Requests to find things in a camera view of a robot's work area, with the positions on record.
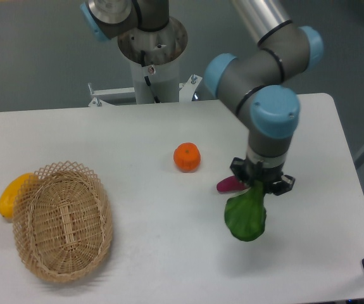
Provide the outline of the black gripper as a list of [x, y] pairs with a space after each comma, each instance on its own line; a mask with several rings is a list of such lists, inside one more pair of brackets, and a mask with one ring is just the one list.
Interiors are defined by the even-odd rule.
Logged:
[[266, 168], [264, 163], [259, 161], [253, 163], [249, 158], [245, 160], [234, 157], [230, 164], [235, 179], [246, 186], [253, 186], [255, 181], [263, 183], [266, 194], [282, 195], [291, 191], [294, 187], [295, 178], [282, 174], [284, 164]]

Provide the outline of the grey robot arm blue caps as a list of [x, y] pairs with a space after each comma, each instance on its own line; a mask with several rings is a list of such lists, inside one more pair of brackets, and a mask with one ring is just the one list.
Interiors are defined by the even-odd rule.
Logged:
[[[204, 73], [207, 89], [249, 130], [245, 158], [232, 161], [233, 174], [217, 184], [217, 191], [241, 191], [260, 181], [264, 193], [284, 194], [295, 182], [282, 169], [300, 105], [282, 84], [322, 59], [323, 41], [313, 28], [293, 24], [279, 1], [232, 4], [258, 51], [246, 60], [221, 54]], [[134, 69], [139, 104], [180, 101], [173, 64], [185, 51], [187, 32], [170, 16], [168, 1], [85, 1], [80, 9], [96, 39], [117, 39]]]

